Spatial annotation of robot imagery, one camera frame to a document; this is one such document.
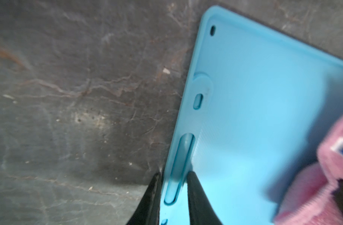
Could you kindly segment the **pink cleaning cloth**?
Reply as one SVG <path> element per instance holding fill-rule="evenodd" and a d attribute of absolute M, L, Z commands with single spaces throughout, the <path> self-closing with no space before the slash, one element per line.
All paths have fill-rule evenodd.
<path fill-rule="evenodd" d="M 290 185 L 276 225 L 343 225 L 343 215 L 333 198 L 343 179 L 343 116 L 317 149 L 318 162 L 304 168 Z"/>

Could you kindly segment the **blue framed drawing tablet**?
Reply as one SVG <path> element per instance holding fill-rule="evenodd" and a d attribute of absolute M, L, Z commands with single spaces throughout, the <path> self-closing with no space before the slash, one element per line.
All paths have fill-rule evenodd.
<path fill-rule="evenodd" d="M 164 170 L 160 224 L 188 225 L 187 185 L 164 198 L 179 140 L 224 225 L 270 225 L 343 114 L 343 60 L 219 6 L 202 16 Z"/>

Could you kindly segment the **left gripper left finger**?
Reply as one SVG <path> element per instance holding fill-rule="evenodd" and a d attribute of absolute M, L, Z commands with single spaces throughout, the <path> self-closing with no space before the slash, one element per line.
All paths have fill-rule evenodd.
<path fill-rule="evenodd" d="M 137 209 L 126 224 L 159 225 L 161 193 L 162 175 L 157 172 L 149 183 Z"/>

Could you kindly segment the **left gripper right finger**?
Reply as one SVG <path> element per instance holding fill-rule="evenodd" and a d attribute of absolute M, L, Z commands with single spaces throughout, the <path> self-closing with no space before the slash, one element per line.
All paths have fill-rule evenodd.
<path fill-rule="evenodd" d="M 222 225 L 195 172 L 186 177 L 190 225 Z"/>

